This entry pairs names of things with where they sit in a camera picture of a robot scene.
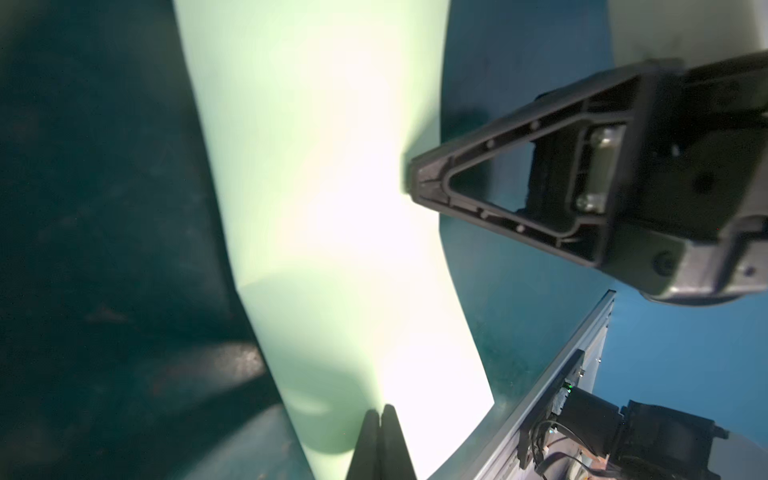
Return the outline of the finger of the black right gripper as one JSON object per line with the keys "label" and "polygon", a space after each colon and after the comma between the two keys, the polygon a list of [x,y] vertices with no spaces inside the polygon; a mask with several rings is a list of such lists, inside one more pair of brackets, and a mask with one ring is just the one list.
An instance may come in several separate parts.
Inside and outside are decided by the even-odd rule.
{"label": "finger of the black right gripper", "polygon": [[603,71],[414,158],[412,200],[571,262],[597,267],[640,160],[670,125],[684,65]]}

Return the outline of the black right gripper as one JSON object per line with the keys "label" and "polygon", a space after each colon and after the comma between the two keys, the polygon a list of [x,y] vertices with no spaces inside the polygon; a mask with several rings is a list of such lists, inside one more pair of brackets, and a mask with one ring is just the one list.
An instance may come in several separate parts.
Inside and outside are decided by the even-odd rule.
{"label": "black right gripper", "polygon": [[602,273],[669,305],[766,291],[766,51],[687,71],[635,185]]}

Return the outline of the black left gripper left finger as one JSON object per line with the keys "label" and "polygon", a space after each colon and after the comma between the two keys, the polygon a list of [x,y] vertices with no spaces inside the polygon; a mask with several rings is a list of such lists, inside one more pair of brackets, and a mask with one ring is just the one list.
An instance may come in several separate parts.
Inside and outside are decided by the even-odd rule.
{"label": "black left gripper left finger", "polygon": [[347,480],[378,480],[380,415],[376,410],[366,412],[354,453],[346,475]]}

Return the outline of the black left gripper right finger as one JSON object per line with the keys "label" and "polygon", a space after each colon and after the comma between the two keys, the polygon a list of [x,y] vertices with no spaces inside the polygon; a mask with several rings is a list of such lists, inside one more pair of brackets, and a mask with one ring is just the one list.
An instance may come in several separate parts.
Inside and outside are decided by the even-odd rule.
{"label": "black left gripper right finger", "polygon": [[416,480],[397,411],[384,406],[380,420],[380,478],[384,480]]}

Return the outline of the light green paper sheet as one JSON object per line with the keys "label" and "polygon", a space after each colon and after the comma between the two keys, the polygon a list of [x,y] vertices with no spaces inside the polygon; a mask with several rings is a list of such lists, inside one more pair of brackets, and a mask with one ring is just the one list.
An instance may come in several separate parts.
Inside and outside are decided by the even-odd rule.
{"label": "light green paper sheet", "polygon": [[396,410],[426,479],[493,404],[439,217],[405,187],[440,140],[445,1],[174,5],[234,284],[314,476]]}

